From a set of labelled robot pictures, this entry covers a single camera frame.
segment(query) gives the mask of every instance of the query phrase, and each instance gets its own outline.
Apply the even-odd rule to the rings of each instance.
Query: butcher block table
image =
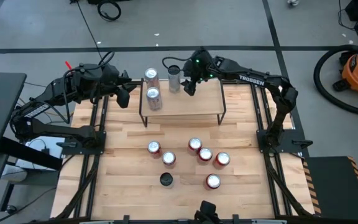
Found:
[[[262,97],[257,92],[264,115]],[[274,116],[275,103],[267,93]],[[124,215],[130,215],[131,220],[193,219],[203,200],[216,204],[219,218],[232,218],[232,214],[240,218],[273,218],[265,162],[257,145],[258,126],[250,86],[224,85],[224,95],[227,113],[220,126],[216,115],[211,114],[150,117],[147,128],[139,116],[140,87],[131,92],[126,109],[117,105],[115,97],[110,98],[106,150],[100,158],[91,219],[122,220]],[[91,112],[89,101],[77,105],[72,126],[89,125]],[[262,117],[267,127],[265,116]],[[291,128],[290,118],[284,127]],[[212,164],[199,165],[187,151],[193,137],[211,148],[214,157],[218,152],[229,153],[230,164],[221,170]],[[176,154],[174,169],[164,168],[161,159],[150,156],[147,145],[151,140],[160,142],[163,151]],[[314,213],[301,159],[291,154],[280,156],[288,188],[307,211]],[[83,156],[77,155],[61,171],[51,217],[58,215],[76,192],[82,162]],[[172,189],[160,184],[159,177],[164,172],[174,178]],[[203,183],[212,173],[220,176],[221,186],[206,190]],[[285,214],[277,185],[276,189],[280,212]],[[85,215],[87,199],[85,192],[81,215]]]

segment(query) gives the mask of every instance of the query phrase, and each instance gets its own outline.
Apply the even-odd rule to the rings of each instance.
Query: black metal frame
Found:
[[[140,79],[140,84],[139,84],[140,85],[139,116],[142,119],[143,125],[147,128],[147,124],[148,124],[148,119],[147,118],[148,117],[142,115],[143,82],[144,82],[144,79],[141,78]],[[216,116],[218,117],[218,125],[221,125],[222,121],[223,121],[223,118],[224,118],[224,115],[226,114],[226,99],[224,97],[223,82],[221,80],[219,82],[221,84],[223,113],[222,113],[222,116],[220,116],[220,114],[217,114]]]
[[[142,82],[133,82],[133,84],[136,85],[142,85]],[[246,83],[239,83],[239,82],[233,82],[233,81],[223,81],[222,84],[244,84],[248,85]],[[259,99],[257,96],[257,88],[255,85],[251,85],[251,92],[252,92],[252,99],[254,100],[254,108],[255,108],[255,114],[257,118],[257,124],[258,124],[258,131],[263,130],[263,121],[262,121],[262,115],[260,112],[260,106],[259,106]],[[267,96],[264,88],[260,88],[261,94],[262,94],[262,101],[264,104],[265,109],[265,115],[267,118],[267,122],[272,122],[270,110],[269,110],[269,103],[267,101]],[[107,107],[108,107],[108,96],[104,98],[103,101],[103,111],[102,111],[102,117],[100,121],[100,131],[104,131],[104,123],[106,121],[106,113],[107,113]],[[96,118],[96,112],[97,112],[97,105],[94,106],[92,111],[92,117],[91,117],[91,123],[94,123]],[[281,215],[280,209],[278,207],[278,200],[277,200],[277,192],[275,188],[275,181],[273,180],[273,177],[270,175],[268,169],[269,165],[271,166],[270,156],[269,153],[263,153],[263,157],[265,160],[265,166],[266,171],[268,173],[268,185],[270,190],[270,197],[272,200],[272,208],[275,215],[275,219],[277,220],[286,220],[288,223],[358,223],[358,220],[338,220],[338,219],[327,219],[327,218],[320,218],[320,217],[294,217],[291,214],[291,205],[289,203],[289,200],[283,193],[283,199],[284,199],[284,206],[285,206],[285,212],[287,215]],[[277,175],[280,178],[281,182],[279,185],[283,186],[285,185],[285,178],[283,174],[282,169],[282,163],[280,159],[279,153],[274,153],[274,158],[276,162],[277,167]],[[88,159],[84,158],[84,161],[86,161],[86,165],[88,165]],[[100,156],[95,155],[94,157],[94,164],[93,168],[96,168],[96,173],[99,165]],[[83,168],[81,170],[81,177],[86,175],[88,166],[83,165]],[[58,218],[58,219],[52,219],[46,222],[35,222],[35,224],[51,224],[51,223],[79,223],[79,222],[85,222],[85,221],[91,221],[91,215],[92,215],[92,208],[93,208],[93,199],[94,199],[94,193],[96,188],[96,178],[97,176],[94,175],[94,177],[91,179],[90,188],[89,188],[89,195],[88,195],[88,201],[86,205],[86,215],[85,217],[79,217],[80,210],[81,210],[81,200],[78,200],[78,203],[75,207],[74,212],[74,218]],[[233,215],[232,220],[221,220],[221,223],[233,223],[233,224],[240,224],[240,223],[262,223],[262,220],[256,220],[256,219],[239,219],[238,215]],[[138,223],[138,224],[145,224],[145,223],[159,223],[159,224],[168,224],[168,223],[174,223],[174,224],[192,224],[197,223],[193,222],[192,220],[129,220],[128,215],[123,215],[122,220],[114,220],[114,223],[122,223],[122,224],[128,224],[128,223]]]
[[[143,79],[141,79],[141,82],[133,82],[133,84],[136,85],[140,85],[140,92],[142,92],[142,86],[143,86]],[[223,84],[225,85],[230,85],[230,84],[241,84],[241,85],[248,85],[246,83],[242,83],[242,82],[236,82],[236,81],[221,81],[221,89],[223,91]],[[263,130],[264,126],[263,126],[263,121],[262,121],[262,115],[260,112],[260,106],[259,106],[259,99],[257,96],[257,88],[255,87],[255,85],[250,85],[251,87],[251,92],[252,92],[252,99],[254,101],[254,108],[255,108],[255,114],[256,114],[256,118],[257,118],[257,124],[258,124],[258,130]],[[264,109],[265,109],[265,115],[266,115],[266,119],[268,123],[272,122],[272,117],[270,114],[270,110],[269,110],[269,103],[267,101],[267,95],[265,92],[264,88],[260,88],[260,92],[262,94],[262,101],[263,101],[263,105],[264,105]],[[96,112],[97,112],[97,103],[96,105],[94,105],[94,108],[92,110],[92,115],[91,115],[91,125],[94,124],[95,118],[96,118]],[[108,97],[105,97],[104,102],[103,102],[103,113],[102,113],[102,117],[101,117],[101,122],[100,122],[100,131],[104,131],[104,123],[106,120],[106,112],[107,112],[107,104],[108,104]],[[226,113],[226,101],[224,100],[224,108],[225,108],[225,113]],[[267,153],[263,153],[264,155],[264,160],[265,160],[265,164],[266,164],[266,170],[267,168],[267,161],[270,160],[270,156]],[[281,178],[281,180],[285,183],[285,178],[284,178],[284,174],[283,174],[283,169],[282,169],[282,163],[281,163],[281,159],[280,159],[280,155],[279,153],[275,153],[274,154],[274,158],[275,158],[275,162],[276,162],[276,166],[277,166],[277,171],[278,171],[278,176]],[[83,181],[85,180],[85,176],[86,176],[86,172],[88,170],[88,160],[89,160],[89,156],[85,156],[84,157],[84,164],[81,170],[81,176],[80,176],[80,185],[81,183],[83,183]],[[94,162],[99,162],[100,160],[100,156],[96,155],[94,158]],[[96,176],[94,177],[94,179],[92,180],[92,183],[90,185],[89,188],[89,195],[88,195],[88,201],[87,201],[87,206],[86,206],[86,218],[90,218],[91,214],[92,214],[92,207],[93,207],[93,199],[94,199],[94,191],[95,191],[95,187],[96,187]],[[277,192],[276,192],[276,188],[275,188],[275,182],[273,180],[273,178],[271,176],[267,176],[268,178],[268,184],[269,184],[269,189],[270,189],[270,197],[272,199],[272,207],[273,207],[273,212],[275,217],[279,217],[280,214],[280,209],[278,207],[278,200],[277,200]],[[284,199],[284,205],[285,205],[285,212],[287,215],[292,215],[291,212],[291,205],[288,201],[288,199],[286,198],[286,196],[283,194],[283,199]],[[74,217],[77,218],[79,217],[80,214],[80,210],[81,210],[81,200],[79,200],[78,204],[76,205],[75,208],[75,212],[74,212]],[[239,223],[250,223],[250,219],[239,219],[238,220]],[[125,220],[115,220],[115,223],[128,223],[125,222]],[[131,221],[131,223],[178,223],[178,220],[137,220],[137,221]],[[224,220],[224,223],[233,223],[233,220]]]

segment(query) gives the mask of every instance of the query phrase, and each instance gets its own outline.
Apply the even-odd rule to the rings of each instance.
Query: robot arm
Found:
[[[277,147],[280,144],[282,124],[286,115],[295,107],[298,96],[298,92],[287,78],[244,68],[227,58],[212,59],[208,51],[202,47],[185,62],[183,72],[185,77],[190,77],[190,81],[186,80],[182,85],[191,96],[195,94],[197,83],[207,82],[211,78],[239,80],[268,89],[277,106],[277,114],[267,128],[265,141],[270,147]]]
[[[62,78],[57,78],[46,87],[45,91],[31,98],[23,106],[17,106],[10,120],[11,129],[20,141],[29,141],[39,136],[54,136],[63,138],[74,138],[78,142],[85,143],[95,140],[96,132],[92,126],[80,128],[69,128],[43,124],[35,117],[48,109],[56,109],[54,106],[66,105],[69,102],[81,103],[83,100],[93,100],[105,95],[117,95],[117,103],[121,108],[126,108],[129,102],[129,92],[135,86],[126,86],[132,79],[126,71],[119,71],[108,64],[112,59],[110,56],[105,63],[99,65],[80,64],[80,66],[67,71]],[[65,119],[70,123],[70,116]]]

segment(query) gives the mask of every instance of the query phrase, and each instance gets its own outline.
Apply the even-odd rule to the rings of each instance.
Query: shop vacuum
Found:
[[[347,110],[351,113],[358,114],[358,108],[355,106],[348,105],[343,101],[333,97],[321,84],[320,71],[328,58],[338,52],[344,52],[341,54],[339,61],[344,66],[342,70],[342,79],[333,84],[335,91],[354,90],[358,91],[358,46],[355,45],[342,45],[336,47],[325,53],[320,60],[317,62],[314,68],[313,80],[317,90],[332,104]]]

